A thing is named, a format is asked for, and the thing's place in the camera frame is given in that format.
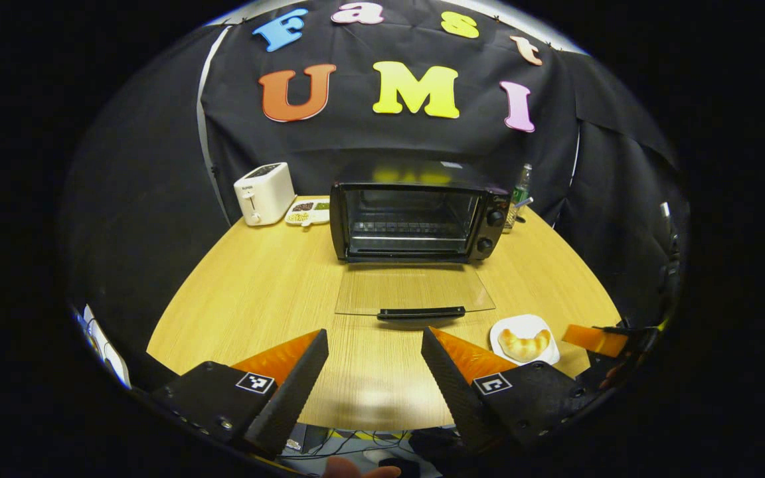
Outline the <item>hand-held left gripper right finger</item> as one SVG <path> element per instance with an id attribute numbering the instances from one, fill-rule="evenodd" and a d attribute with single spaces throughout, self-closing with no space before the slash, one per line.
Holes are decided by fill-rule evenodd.
<path id="1" fill-rule="evenodd" d="M 435 327 L 421 355 L 470 453 L 544 441 L 587 406 L 587 388 L 549 363 L 516 365 Z"/>

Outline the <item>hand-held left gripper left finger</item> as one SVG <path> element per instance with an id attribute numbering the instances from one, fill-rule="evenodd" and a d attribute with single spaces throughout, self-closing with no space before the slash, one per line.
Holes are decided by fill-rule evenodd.
<path id="1" fill-rule="evenodd" d="M 325 329 L 234 365 L 203 361 L 151 393 L 195 432 L 246 453 L 279 455 L 329 356 Z"/>

